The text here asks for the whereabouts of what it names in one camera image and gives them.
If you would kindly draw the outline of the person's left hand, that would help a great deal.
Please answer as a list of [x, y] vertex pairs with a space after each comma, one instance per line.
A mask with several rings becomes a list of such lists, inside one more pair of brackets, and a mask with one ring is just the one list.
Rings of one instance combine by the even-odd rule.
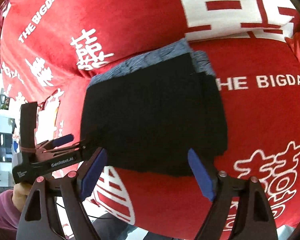
[[26, 199], [30, 194], [31, 188], [32, 185], [28, 183], [18, 183], [14, 185], [12, 203], [18, 211], [23, 211]]

